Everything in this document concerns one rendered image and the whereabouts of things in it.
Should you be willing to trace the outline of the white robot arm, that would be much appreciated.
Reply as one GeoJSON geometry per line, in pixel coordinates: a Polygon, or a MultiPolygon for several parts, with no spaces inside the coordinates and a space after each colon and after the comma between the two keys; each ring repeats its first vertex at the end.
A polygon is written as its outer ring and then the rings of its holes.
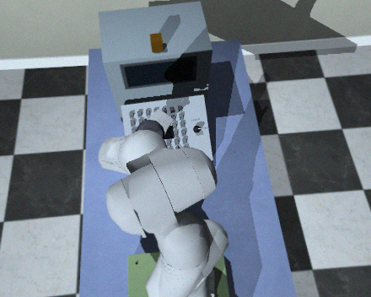
{"type": "Polygon", "coordinates": [[[128,174],[109,186],[106,205],[121,230],[157,239],[161,255],[146,282],[148,297],[215,297],[213,268],[229,245],[227,232],[184,209],[216,190],[217,173],[201,150],[167,147],[172,121],[157,109],[134,133],[102,143],[103,169],[128,174]]]}

